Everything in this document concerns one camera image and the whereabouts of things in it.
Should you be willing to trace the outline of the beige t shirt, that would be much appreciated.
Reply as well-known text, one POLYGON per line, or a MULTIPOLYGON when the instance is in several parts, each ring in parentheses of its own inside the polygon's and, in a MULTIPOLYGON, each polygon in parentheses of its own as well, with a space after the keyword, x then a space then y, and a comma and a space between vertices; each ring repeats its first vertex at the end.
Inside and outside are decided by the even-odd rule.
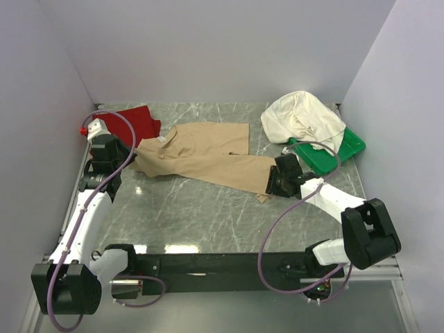
POLYGON ((247 123, 175 125, 163 137, 143 139, 130 168, 148 177, 177 175, 253 193, 264 203, 274 159, 249 153, 247 123))

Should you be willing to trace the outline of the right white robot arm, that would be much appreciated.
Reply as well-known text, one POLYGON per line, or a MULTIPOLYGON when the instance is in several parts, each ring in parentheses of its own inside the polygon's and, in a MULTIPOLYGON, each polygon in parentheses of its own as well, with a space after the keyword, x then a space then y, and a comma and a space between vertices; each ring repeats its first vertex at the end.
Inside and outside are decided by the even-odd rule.
POLYGON ((315 267, 351 264, 365 270, 398 254, 402 245, 382 200, 366 200, 328 184, 315 173, 304 173, 292 153, 275 158, 266 193, 297 198, 324 211, 341 224, 342 237, 308 247, 315 267))

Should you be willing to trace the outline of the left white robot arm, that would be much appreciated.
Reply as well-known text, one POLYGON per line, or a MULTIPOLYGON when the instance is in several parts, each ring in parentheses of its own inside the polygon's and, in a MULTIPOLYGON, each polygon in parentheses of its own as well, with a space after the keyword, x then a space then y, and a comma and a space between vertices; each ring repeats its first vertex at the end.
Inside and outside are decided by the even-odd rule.
POLYGON ((78 185, 76 207, 57 248, 46 264, 36 264, 31 281, 43 314, 91 315, 102 288, 128 267, 129 255, 107 255, 91 264, 94 242, 121 185, 121 171, 136 154, 116 135, 91 135, 91 159, 78 185))

